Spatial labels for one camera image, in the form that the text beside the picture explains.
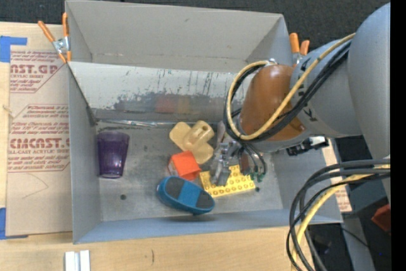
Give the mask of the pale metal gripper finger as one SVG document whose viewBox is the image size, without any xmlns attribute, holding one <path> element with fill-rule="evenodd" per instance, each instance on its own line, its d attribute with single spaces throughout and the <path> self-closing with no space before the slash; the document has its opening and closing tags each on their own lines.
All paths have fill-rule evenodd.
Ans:
<svg viewBox="0 0 406 271">
<path fill-rule="evenodd" d="M 230 177 L 230 173 L 231 173 L 231 171 L 229 170 L 229 168 L 221 169 L 221 172 L 219 173 L 219 177 L 218 177 L 219 186 L 225 186 L 227 184 L 227 181 Z"/>
<path fill-rule="evenodd" d="M 218 184 L 219 176 L 221 174 L 221 165 L 220 164 L 213 164 L 210 167 L 210 182 L 214 185 Z"/>
</svg>

